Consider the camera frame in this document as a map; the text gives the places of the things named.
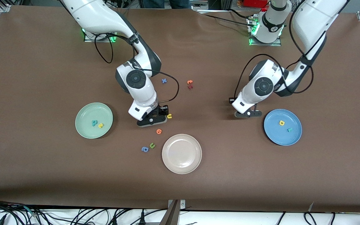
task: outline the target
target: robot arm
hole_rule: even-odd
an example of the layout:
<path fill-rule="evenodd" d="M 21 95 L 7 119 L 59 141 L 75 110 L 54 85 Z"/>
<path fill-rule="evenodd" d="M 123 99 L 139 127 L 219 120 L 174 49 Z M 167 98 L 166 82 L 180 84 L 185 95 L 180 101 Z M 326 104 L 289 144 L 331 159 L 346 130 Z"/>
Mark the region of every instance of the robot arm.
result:
<path fill-rule="evenodd" d="M 150 77 L 160 71 L 161 61 L 137 30 L 120 13 L 111 10 L 102 0 L 63 0 L 67 10 L 84 28 L 94 34 L 119 32 L 128 38 L 138 54 L 116 69 L 116 80 L 133 98 L 129 114 L 142 121 L 158 107 L 158 99 Z"/>
<path fill-rule="evenodd" d="M 249 83 L 232 103 L 233 107 L 244 114 L 250 107 L 269 97 L 272 92 L 280 97 L 293 94 L 323 49 L 326 31 L 348 1 L 305 0 L 297 9 L 292 21 L 305 47 L 304 55 L 296 68 L 288 71 L 271 60 L 259 62 L 249 75 Z"/>
<path fill-rule="evenodd" d="M 262 43 L 274 42 L 283 30 L 291 6 L 290 0 L 270 1 L 268 10 L 258 14 L 259 24 L 252 35 Z"/>

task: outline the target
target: red object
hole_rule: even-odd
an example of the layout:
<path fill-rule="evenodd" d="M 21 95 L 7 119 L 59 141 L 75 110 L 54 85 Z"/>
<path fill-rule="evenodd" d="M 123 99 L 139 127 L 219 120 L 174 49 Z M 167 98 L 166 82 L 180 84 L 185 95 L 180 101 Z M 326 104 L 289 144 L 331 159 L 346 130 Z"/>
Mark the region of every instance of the red object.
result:
<path fill-rule="evenodd" d="M 267 3 L 267 0 L 244 0 L 243 5 L 247 7 L 263 8 Z"/>

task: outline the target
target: green plate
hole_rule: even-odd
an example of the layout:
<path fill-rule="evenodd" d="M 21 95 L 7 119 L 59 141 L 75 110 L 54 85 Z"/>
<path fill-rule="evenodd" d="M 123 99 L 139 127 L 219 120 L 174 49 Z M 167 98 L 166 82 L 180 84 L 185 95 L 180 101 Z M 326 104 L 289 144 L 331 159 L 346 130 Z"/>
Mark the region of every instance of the green plate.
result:
<path fill-rule="evenodd" d="M 104 126 L 99 128 L 98 125 L 103 123 Z M 99 138 L 109 131 L 113 123 L 113 114 L 111 109 L 100 102 L 90 103 L 80 109 L 76 116 L 76 130 L 85 138 L 93 139 Z"/>

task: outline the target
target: person's legs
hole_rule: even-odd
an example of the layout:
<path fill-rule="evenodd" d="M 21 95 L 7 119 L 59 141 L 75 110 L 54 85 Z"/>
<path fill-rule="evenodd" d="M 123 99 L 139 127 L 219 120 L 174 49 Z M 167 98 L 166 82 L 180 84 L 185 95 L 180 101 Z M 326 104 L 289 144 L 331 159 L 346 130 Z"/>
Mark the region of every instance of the person's legs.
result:
<path fill-rule="evenodd" d="M 144 8 L 165 8 L 164 0 L 141 0 Z"/>
<path fill-rule="evenodd" d="M 191 8 L 190 0 L 169 0 L 170 6 L 174 9 Z"/>

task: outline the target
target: blue plate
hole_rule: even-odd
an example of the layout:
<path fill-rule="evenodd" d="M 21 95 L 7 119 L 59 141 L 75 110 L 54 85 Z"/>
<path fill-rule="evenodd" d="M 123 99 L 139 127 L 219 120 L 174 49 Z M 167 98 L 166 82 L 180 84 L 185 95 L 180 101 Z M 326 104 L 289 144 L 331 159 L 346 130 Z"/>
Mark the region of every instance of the blue plate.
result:
<path fill-rule="evenodd" d="M 280 125 L 280 121 L 284 121 L 284 126 Z M 283 146 L 297 143 L 303 134 L 303 127 L 298 117 L 285 109 L 275 109 L 268 113 L 264 121 L 264 129 L 270 140 Z"/>

